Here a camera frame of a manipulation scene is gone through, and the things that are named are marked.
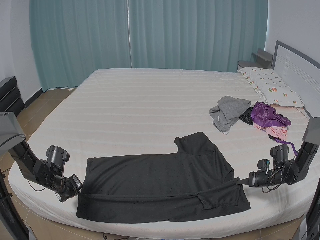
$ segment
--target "black shirt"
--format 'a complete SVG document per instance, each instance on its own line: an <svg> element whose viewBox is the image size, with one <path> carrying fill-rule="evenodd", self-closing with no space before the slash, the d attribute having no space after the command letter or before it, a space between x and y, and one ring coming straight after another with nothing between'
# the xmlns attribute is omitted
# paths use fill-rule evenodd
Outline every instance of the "black shirt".
<svg viewBox="0 0 320 240"><path fill-rule="evenodd" d="M185 222L250 209L239 178L203 132L178 152L89 158L77 217L96 222Z"/></svg>

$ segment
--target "pink fabric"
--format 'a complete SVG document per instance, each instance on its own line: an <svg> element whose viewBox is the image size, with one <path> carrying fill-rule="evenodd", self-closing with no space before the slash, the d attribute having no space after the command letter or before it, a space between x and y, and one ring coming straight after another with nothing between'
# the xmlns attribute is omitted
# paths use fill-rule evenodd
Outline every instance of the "pink fabric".
<svg viewBox="0 0 320 240"><path fill-rule="evenodd" d="M253 123L253 127L263 130L270 134L271 136L278 138L282 141L285 141L287 138L288 128L287 127L281 127L281 126L270 126L270 127L261 127L255 122Z"/></svg>

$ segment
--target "mattress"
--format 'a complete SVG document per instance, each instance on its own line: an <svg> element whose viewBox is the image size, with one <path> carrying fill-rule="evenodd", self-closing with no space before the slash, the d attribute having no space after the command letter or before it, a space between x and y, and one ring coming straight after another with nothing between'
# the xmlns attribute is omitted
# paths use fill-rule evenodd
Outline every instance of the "mattress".
<svg viewBox="0 0 320 240"><path fill-rule="evenodd" d="M92 73L66 98L30 137L39 159L51 145L70 153L65 176L83 182L87 158L177 152L176 137L204 132L234 168L247 178L257 162L270 157L277 143L254 127L238 121L225 135L212 123L209 109L226 95L261 101L239 73L179 69L101 69ZM308 119L302 109L276 107L288 117L288 141L299 148ZM289 157L294 153L290 148ZM78 197L60 203L46 189L35 192L14 163L9 183L17 196L40 216L67 225L140 238L220 238L287 222L308 210L320 175L315 156L307 177L268 194L244 186L251 209L245 212L190 222L161 221L143 224L100 223L77 218Z"/></svg>

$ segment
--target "gray knit garment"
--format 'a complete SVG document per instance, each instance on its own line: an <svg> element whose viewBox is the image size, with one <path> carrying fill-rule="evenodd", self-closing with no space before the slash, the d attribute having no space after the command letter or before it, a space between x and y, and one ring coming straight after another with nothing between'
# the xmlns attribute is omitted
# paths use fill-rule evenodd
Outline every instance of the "gray knit garment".
<svg viewBox="0 0 320 240"><path fill-rule="evenodd" d="M228 132L250 105L249 100L225 96L219 99L218 106L211 108L209 113L218 130Z"/></svg>

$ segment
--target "floral pillow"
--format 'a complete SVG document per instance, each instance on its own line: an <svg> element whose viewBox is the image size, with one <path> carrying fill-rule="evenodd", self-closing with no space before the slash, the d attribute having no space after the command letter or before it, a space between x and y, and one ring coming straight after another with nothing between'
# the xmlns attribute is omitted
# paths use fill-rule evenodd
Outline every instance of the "floral pillow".
<svg viewBox="0 0 320 240"><path fill-rule="evenodd" d="M266 104L302 108L300 96L290 89L270 68L244 67L238 69Z"/></svg>

